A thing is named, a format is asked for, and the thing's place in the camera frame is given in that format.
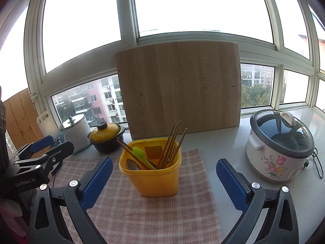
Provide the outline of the left gloved hand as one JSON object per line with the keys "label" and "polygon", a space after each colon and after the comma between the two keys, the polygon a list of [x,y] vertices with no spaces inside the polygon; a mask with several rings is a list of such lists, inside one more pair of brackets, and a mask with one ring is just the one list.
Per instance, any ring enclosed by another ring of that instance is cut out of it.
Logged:
{"label": "left gloved hand", "polygon": [[28,227],[22,219],[22,209],[10,199],[1,199],[1,215],[7,226],[18,236],[25,237]]}

